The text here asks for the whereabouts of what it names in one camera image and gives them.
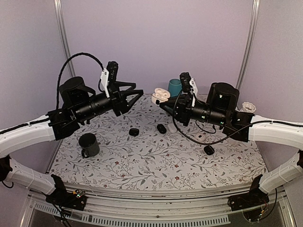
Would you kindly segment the dark grey mug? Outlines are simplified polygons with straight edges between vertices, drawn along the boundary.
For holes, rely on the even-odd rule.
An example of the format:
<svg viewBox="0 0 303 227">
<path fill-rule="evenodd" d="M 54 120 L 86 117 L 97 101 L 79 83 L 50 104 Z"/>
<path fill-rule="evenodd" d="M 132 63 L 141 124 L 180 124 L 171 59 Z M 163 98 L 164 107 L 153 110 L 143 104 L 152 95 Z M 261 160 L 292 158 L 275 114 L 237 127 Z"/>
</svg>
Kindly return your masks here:
<svg viewBox="0 0 303 227">
<path fill-rule="evenodd" d="M 92 133 L 85 133 L 79 138 L 79 145 L 82 148 L 83 158 L 94 157 L 100 152 L 97 138 Z"/>
</svg>

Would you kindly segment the aluminium frame post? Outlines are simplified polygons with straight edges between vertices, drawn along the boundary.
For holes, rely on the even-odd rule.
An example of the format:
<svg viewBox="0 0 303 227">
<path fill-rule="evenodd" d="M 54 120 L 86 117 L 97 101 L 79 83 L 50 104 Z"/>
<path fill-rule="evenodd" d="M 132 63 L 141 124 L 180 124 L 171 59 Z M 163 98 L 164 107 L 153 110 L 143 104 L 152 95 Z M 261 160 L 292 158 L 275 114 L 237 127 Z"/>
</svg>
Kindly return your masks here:
<svg viewBox="0 0 303 227">
<path fill-rule="evenodd" d="M 258 14 L 259 14 L 260 0 L 253 0 L 251 16 L 250 16 L 250 25 L 248 30 L 248 37 L 244 49 L 244 55 L 240 67 L 239 76 L 236 83 L 236 88 L 238 90 L 241 89 L 242 84 L 244 82 L 244 77 L 246 74 L 247 66 L 249 63 L 250 52 L 253 46 L 253 40 L 256 32 L 256 27 L 258 23 Z"/>
<path fill-rule="evenodd" d="M 54 0 L 53 2 L 54 2 L 54 10 L 55 10 L 55 15 L 56 15 L 59 35 L 60 35 L 61 42 L 62 42 L 63 52 L 65 55 L 65 58 L 68 59 L 71 57 L 71 53 L 70 53 L 70 49 L 69 49 L 68 38 L 67 38 L 67 33 L 66 33 L 66 28 L 65 28 L 65 23 L 64 23 L 62 1 Z"/>
</svg>

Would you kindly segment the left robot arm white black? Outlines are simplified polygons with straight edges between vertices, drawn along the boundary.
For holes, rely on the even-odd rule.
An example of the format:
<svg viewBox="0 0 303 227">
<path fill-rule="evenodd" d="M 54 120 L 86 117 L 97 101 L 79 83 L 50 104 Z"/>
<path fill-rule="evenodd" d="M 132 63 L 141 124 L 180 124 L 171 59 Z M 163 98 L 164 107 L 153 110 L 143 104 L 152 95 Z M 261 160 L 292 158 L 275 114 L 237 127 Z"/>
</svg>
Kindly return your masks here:
<svg viewBox="0 0 303 227">
<path fill-rule="evenodd" d="M 143 95 L 135 83 L 106 82 L 104 93 L 96 94 L 86 86 L 82 77 L 74 77 L 59 87 L 63 99 L 62 108 L 27 123 L 7 128 L 0 133 L 0 179 L 18 183 L 40 191 L 60 205 L 70 202 L 70 194 L 63 181 L 55 175 L 45 175 L 16 160 L 10 153 L 45 141 L 62 140 L 89 124 L 90 120 L 109 110 L 116 116 L 127 113 Z"/>
</svg>

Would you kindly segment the white earbud case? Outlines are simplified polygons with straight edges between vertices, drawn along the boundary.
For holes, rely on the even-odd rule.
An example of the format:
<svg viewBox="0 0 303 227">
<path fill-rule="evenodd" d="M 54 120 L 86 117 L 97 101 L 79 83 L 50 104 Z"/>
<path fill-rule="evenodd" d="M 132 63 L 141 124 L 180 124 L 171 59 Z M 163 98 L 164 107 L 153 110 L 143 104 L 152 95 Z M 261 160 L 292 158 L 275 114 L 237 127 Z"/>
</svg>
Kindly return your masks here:
<svg viewBox="0 0 303 227">
<path fill-rule="evenodd" d="M 195 139 L 199 142 L 204 142 L 205 141 L 205 136 L 202 133 L 197 133 L 195 135 Z"/>
<path fill-rule="evenodd" d="M 167 128 L 171 133 L 176 133 L 178 131 L 173 123 L 168 124 Z"/>
<path fill-rule="evenodd" d="M 170 98 L 170 92 L 158 87 L 155 88 L 154 93 L 152 94 L 151 101 L 154 104 L 159 105 L 159 103 L 167 102 L 169 98 Z"/>
</svg>

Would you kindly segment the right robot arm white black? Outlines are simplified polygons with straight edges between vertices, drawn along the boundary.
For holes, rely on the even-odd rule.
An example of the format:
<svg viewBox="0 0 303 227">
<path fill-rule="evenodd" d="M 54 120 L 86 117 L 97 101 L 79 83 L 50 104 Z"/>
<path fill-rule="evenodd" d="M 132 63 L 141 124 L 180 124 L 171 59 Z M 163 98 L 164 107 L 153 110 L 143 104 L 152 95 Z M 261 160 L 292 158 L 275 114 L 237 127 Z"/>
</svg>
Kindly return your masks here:
<svg viewBox="0 0 303 227">
<path fill-rule="evenodd" d="M 298 149 L 288 161 L 254 179 L 250 192 L 245 195 L 248 206 L 255 206 L 275 188 L 303 174 L 303 125 L 239 112 L 236 105 L 239 91 L 232 85 L 215 82 L 211 85 L 206 102 L 199 101 L 192 82 L 182 85 L 177 97 L 159 104 L 173 117 L 173 122 L 188 126 L 190 120 L 219 126 L 227 138 L 241 142 L 263 141 Z"/>
</svg>

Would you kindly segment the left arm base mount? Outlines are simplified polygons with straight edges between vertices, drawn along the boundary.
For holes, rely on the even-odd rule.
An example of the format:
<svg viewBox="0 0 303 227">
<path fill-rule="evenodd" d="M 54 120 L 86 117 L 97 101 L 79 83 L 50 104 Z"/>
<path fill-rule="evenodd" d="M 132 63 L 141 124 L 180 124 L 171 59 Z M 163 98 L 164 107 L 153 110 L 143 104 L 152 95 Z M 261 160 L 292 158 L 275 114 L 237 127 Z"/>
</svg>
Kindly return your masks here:
<svg viewBox="0 0 303 227">
<path fill-rule="evenodd" d="M 87 196 L 84 191 L 75 190 L 67 192 L 66 187 L 60 177 L 52 174 L 55 190 L 46 195 L 45 201 L 54 205 L 74 210 L 84 211 L 87 202 Z"/>
</svg>

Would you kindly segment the right aluminium frame post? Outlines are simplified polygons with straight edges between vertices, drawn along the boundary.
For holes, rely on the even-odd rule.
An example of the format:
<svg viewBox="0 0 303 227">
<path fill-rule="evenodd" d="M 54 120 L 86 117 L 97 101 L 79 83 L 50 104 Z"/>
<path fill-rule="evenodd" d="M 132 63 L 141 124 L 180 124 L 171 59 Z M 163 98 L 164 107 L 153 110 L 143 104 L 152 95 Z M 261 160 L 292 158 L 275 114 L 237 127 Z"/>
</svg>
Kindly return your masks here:
<svg viewBox="0 0 303 227">
<path fill-rule="evenodd" d="M 250 16 L 250 25 L 248 30 L 248 37 L 244 49 L 244 55 L 240 67 L 239 76 L 236 83 L 236 88 L 238 90 L 241 89 L 242 84 L 244 82 L 244 77 L 246 74 L 247 66 L 249 63 L 250 52 L 253 46 L 253 40 L 256 32 L 256 27 L 258 23 L 258 14 L 259 14 L 260 0 L 253 0 L 251 16 Z"/>
</svg>

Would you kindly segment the teal tall cup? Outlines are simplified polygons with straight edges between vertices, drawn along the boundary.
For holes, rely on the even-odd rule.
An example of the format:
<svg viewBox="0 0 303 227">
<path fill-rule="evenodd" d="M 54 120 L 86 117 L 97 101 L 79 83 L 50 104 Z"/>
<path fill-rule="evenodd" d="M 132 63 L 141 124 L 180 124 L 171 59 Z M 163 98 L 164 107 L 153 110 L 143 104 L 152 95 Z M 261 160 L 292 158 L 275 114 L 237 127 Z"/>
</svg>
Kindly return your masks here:
<svg viewBox="0 0 303 227">
<path fill-rule="evenodd" d="M 182 90 L 181 81 L 179 79 L 171 79 L 168 85 L 168 91 L 171 97 L 175 97 Z"/>
</svg>

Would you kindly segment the black earbud case centre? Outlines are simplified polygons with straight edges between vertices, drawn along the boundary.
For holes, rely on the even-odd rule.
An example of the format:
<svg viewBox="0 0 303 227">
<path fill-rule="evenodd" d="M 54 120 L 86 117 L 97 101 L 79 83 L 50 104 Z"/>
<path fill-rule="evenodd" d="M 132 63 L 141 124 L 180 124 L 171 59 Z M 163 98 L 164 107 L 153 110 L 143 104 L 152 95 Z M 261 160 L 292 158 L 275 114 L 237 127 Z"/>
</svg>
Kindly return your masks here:
<svg viewBox="0 0 303 227">
<path fill-rule="evenodd" d="M 165 134 L 167 132 L 165 126 L 163 124 L 158 124 L 157 125 L 157 130 L 159 131 L 159 133 L 161 134 Z"/>
</svg>

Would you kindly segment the left aluminium frame post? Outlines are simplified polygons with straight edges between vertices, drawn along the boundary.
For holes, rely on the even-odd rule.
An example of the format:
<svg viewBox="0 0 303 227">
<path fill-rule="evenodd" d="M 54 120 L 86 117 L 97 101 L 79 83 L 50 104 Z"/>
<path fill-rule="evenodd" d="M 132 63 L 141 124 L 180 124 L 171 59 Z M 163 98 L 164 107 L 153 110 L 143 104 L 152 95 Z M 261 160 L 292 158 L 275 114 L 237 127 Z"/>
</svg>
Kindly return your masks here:
<svg viewBox="0 0 303 227">
<path fill-rule="evenodd" d="M 55 10 L 55 15 L 56 15 L 59 35 L 60 35 L 61 42 L 62 42 L 63 52 L 65 55 L 65 58 L 68 59 L 71 57 L 71 53 L 70 53 L 70 49 L 69 49 L 68 38 L 67 38 L 67 33 L 66 33 L 66 28 L 65 28 L 65 23 L 64 23 L 62 1 L 54 0 L 53 2 L 54 2 L 54 10 Z"/>
</svg>

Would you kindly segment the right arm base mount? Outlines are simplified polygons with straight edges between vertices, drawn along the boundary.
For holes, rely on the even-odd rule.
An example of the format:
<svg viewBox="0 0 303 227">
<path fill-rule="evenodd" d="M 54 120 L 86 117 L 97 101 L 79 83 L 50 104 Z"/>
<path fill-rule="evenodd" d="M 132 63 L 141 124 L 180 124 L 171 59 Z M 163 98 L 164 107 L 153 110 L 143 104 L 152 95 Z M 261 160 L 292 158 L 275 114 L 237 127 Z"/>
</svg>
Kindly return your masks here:
<svg viewBox="0 0 303 227">
<path fill-rule="evenodd" d="M 260 221 L 269 203 L 268 194 L 259 189 L 259 182 L 262 176 L 259 175 L 253 180 L 248 192 L 228 197 L 227 204 L 232 211 L 248 209 L 259 205 L 265 206 L 264 208 L 244 212 L 245 219 L 250 222 Z"/>
</svg>

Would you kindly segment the black earbud case right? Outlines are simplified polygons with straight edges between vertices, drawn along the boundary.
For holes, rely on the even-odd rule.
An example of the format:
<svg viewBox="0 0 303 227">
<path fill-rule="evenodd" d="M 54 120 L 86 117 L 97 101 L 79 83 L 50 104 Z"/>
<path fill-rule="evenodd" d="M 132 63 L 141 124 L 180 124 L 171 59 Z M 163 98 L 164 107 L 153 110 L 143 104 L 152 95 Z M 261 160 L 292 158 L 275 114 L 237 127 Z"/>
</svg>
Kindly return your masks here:
<svg viewBox="0 0 303 227">
<path fill-rule="evenodd" d="M 207 155 L 211 156 L 211 155 L 214 154 L 214 148 L 212 146 L 210 146 L 210 145 L 207 145 L 207 146 L 204 147 L 204 152 Z"/>
</svg>

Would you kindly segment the white ribbed vase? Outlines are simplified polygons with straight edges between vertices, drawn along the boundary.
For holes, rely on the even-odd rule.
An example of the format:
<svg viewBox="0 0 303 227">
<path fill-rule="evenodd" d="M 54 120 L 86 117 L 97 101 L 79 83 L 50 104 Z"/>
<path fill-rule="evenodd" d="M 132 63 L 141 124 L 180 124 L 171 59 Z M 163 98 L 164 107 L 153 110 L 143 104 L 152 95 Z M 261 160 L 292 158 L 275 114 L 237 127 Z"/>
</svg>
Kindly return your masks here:
<svg viewBox="0 0 303 227">
<path fill-rule="evenodd" d="M 241 109 L 236 108 L 236 111 L 245 112 L 245 113 L 255 113 L 256 110 L 257 110 L 256 106 L 250 102 L 243 102 Z M 241 143 L 242 141 L 230 139 L 230 144 L 232 144 L 233 146 L 238 146 Z"/>
</svg>

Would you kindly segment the white closed earbud case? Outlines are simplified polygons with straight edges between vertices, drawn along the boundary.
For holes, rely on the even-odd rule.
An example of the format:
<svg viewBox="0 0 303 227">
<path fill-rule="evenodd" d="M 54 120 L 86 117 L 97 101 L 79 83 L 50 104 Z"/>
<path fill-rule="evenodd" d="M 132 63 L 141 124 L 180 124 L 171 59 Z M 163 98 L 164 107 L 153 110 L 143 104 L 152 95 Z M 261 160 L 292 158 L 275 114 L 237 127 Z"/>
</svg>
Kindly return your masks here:
<svg viewBox="0 0 303 227">
<path fill-rule="evenodd" d="M 168 124 L 167 128 L 171 133 L 176 133 L 178 131 L 173 123 Z"/>
</svg>

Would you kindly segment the black earbud case left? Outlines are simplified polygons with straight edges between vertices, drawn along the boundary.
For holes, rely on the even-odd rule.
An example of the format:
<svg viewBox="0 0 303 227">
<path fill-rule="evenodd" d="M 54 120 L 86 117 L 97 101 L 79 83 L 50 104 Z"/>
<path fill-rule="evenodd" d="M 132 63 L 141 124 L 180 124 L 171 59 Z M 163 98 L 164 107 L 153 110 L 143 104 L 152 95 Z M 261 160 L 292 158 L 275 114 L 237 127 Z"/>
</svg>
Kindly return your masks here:
<svg viewBox="0 0 303 227">
<path fill-rule="evenodd" d="M 131 136 L 138 136 L 139 132 L 140 132 L 139 129 L 137 129 L 137 128 L 131 128 L 129 130 L 129 135 L 131 135 Z"/>
</svg>

